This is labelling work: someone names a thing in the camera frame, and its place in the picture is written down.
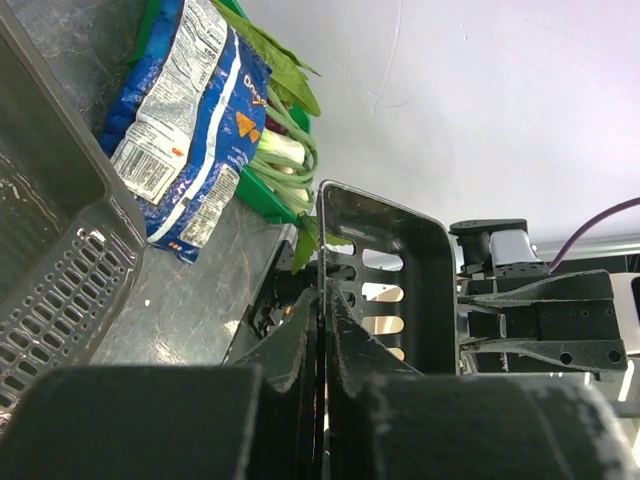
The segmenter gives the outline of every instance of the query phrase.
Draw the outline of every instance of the barcode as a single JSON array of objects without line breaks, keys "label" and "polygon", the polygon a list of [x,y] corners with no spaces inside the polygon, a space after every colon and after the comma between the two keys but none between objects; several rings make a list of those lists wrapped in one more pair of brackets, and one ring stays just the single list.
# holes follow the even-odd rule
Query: barcode
[{"label": "barcode", "polygon": [[140,147],[129,143],[116,163],[118,174],[136,195],[156,203],[174,168]]}]

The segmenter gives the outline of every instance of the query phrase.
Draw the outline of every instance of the nutrition facts label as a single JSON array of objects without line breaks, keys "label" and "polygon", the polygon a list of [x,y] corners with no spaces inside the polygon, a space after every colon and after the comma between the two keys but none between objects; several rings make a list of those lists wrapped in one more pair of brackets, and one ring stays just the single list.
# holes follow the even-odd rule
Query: nutrition facts label
[{"label": "nutrition facts label", "polygon": [[157,204],[187,163],[198,104],[227,39],[208,0],[185,0],[171,51],[113,155],[127,187]]}]

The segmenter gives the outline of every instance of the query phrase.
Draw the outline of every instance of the screw hole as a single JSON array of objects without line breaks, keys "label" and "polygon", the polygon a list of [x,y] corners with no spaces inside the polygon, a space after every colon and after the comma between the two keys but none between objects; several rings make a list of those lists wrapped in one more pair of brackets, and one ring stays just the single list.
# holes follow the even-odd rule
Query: screw hole
[{"label": "screw hole", "polygon": [[570,353],[564,352],[560,354],[560,361],[563,365],[571,365],[571,362],[573,362],[573,357]]},{"label": "screw hole", "polygon": [[622,359],[622,355],[620,355],[620,352],[611,350],[609,353],[607,353],[607,358],[611,363],[618,363]]}]

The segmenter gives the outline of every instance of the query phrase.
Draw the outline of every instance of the ventilation slot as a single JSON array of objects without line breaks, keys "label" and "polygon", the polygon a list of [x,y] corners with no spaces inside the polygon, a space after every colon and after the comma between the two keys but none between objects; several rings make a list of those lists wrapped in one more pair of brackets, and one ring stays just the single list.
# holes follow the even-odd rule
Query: ventilation slot
[{"label": "ventilation slot", "polygon": [[89,263],[95,263],[98,259],[98,257],[96,257],[96,255],[88,248],[81,249],[80,253],[82,253],[82,256],[86,258]]},{"label": "ventilation slot", "polygon": [[40,325],[38,325],[31,317],[25,317],[24,320],[22,320],[22,326],[34,335],[37,335],[42,331]]},{"label": "ventilation slot", "polygon": [[58,310],[60,307],[62,307],[62,300],[60,300],[57,295],[54,295],[51,292],[47,293],[44,296],[44,299],[49,302],[49,305],[51,305],[54,310]]},{"label": "ventilation slot", "polygon": [[328,234],[325,239],[327,250],[332,252],[342,253],[343,255],[354,255],[356,253],[355,245],[351,240],[346,238],[336,237]]},{"label": "ventilation slot", "polygon": [[47,363],[50,358],[49,355],[39,347],[33,347],[31,349],[31,355],[42,363]]},{"label": "ventilation slot", "polygon": [[50,321],[53,318],[53,314],[51,313],[51,311],[45,307],[44,305],[42,305],[41,303],[39,303],[38,305],[36,305],[33,308],[33,311],[36,315],[38,315],[42,320],[44,320],[45,322]]},{"label": "ventilation slot", "polygon": [[80,258],[76,258],[73,261],[73,264],[76,266],[76,268],[82,272],[83,274],[86,274],[89,272],[89,265],[87,265],[87,263],[84,260],[81,260]]},{"label": "ventilation slot", "polygon": [[347,301],[347,305],[349,305],[351,308],[356,306],[356,296],[354,293],[343,292],[343,295],[345,297],[345,300]]},{"label": "ventilation slot", "polygon": [[71,296],[71,287],[69,287],[69,285],[64,283],[62,280],[58,280],[56,282],[56,288],[65,297],[69,298]]},{"label": "ventilation slot", "polygon": [[76,295],[76,298],[73,299],[73,303],[75,303],[81,310],[84,310],[85,312],[89,311],[89,304],[80,295]]},{"label": "ventilation slot", "polygon": [[65,335],[69,335],[71,333],[71,329],[69,327],[67,327],[63,322],[61,322],[60,320],[58,320],[56,323],[53,324],[53,326],[60,332],[62,332]]},{"label": "ventilation slot", "polygon": [[0,345],[0,358],[2,358],[7,363],[13,363],[13,361],[16,359],[16,355],[3,345]]},{"label": "ventilation slot", "polygon": [[53,335],[51,335],[50,333],[47,333],[44,337],[42,337],[42,340],[50,345],[51,347],[55,348],[56,350],[58,348],[60,348],[60,346],[62,345],[62,342],[60,340],[58,340],[56,337],[54,337]]},{"label": "ventilation slot", "polygon": [[80,282],[82,281],[82,278],[80,278],[80,276],[73,270],[67,270],[64,273],[64,276],[67,277],[69,281],[74,285],[80,285]]},{"label": "ventilation slot", "polygon": [[82,292],[89,298],[95,300],[98,298],[98,292],[96,292],[91,285],[84,285],[82,287]]},{"label": "ventilation slot", "polygon": [[383,335],[385,333],[400,333],[404,330],[404,321],[397,316],[386,317],[364,317],[362,328],[372,335]]},{"label": "ventilation slot", "polygon": [[396,272],[402,270],[404,262],[398,255],[391,253],[378,252],[365,248],[362,251],[362,263],[365,267],[377,268],[379,270],[387,270]]},{"label": "ventilation slot", "polygon": [[372,302],[395,303],[404,298],[404,290],[398,285],[363,283],[362,295]]},{"label": "ventilation slot", "polygon": [[89,277],[89,279],[91,280],[91,282],[98,288],[102,289],[104,287],[107,286],[107,282],[105,282],[102,277],[100,277],[100,275],[98,275],[97,273],[93,273],[91,274],[91,276]]},{"label": "ventilation slot", "polygon": [[22,334],[18,332],[11,332],[9,334],[9,340],[11,340],[11,342],[19,348],[27,348],[27,346],[29,345],[29,340],[27,340],[22,336]]},{"label": "ventilation slot", "polygon": [[402,350],[401,348],[392,347],[392,348],[389,349],[389,351],[393,355],[395,355],[398,358],[398,360],[403,360],[404,361],[404,350]]},{"label": "ventilation slot", "polygon": [[107,262],[109,262],[111,265],[113,265],[114,267],[117,267],[118,265],[120,265],[120,262],[118,262],[118,259],[113,255],[113,253],[108,252],[105,256],[104,256],[105,260]]},{"label": "ventilation slot", "polygon": [[65,318],[67,318],[68,320],[71,320],[73,323],[80,323],[80,320],[82,319],[82,316],[78,314],[73,308],[70,308],[70,307],[64,310],[63,315],[65,316]]},{"label": "ventilation slot", "polygon": [[91,244],[91,246],[92,246],[93,248],[95,248],[98,252],[101,252],[102,250],[104,250],[104,244],[103,244],[100,240],[98,240],[97,238],[95,238],[95,237],[89,237],[89,238],[87,239],[87,241],[88,241],[88,242],[89,242],[89,244]]},{"label": "ventilation slot", "polygon": [[111,275],[113,275],[111,273],[111,270],[109,270],[109,267],[107,267],[104,263],[99,263],[98,264],[98,271],[100,273],[102,273],[107,278],[109,278]]},{"label": "ventilation slot", "polygon": [[17,390],[19,392],[21,392],[22,390],[24,390],[24,383],[22,383],[20,380],[18,380],[15,377],[7,377],[4,379],[4,384],[13,388],[14,390]]},{"label": "ventilation slot", "polygon": [[24,361],[18,364],[18,368],[24,373],[31,375],[32,377],[35,377],[38,374],[38,370],[36,369],[36,367]]}]

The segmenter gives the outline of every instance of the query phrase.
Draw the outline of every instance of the gray countertop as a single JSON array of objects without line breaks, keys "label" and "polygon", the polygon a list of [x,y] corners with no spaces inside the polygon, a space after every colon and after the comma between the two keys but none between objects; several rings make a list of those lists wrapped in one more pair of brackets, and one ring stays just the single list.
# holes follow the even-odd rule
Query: gray countertop
[{"label": "gray countertop", "polygon": [[[147,0],[9,0],[94,133],[128,73]],[[232,199],[198,261],[148,248],[140,277],[92,362],[219,363],[282,228]]]}]

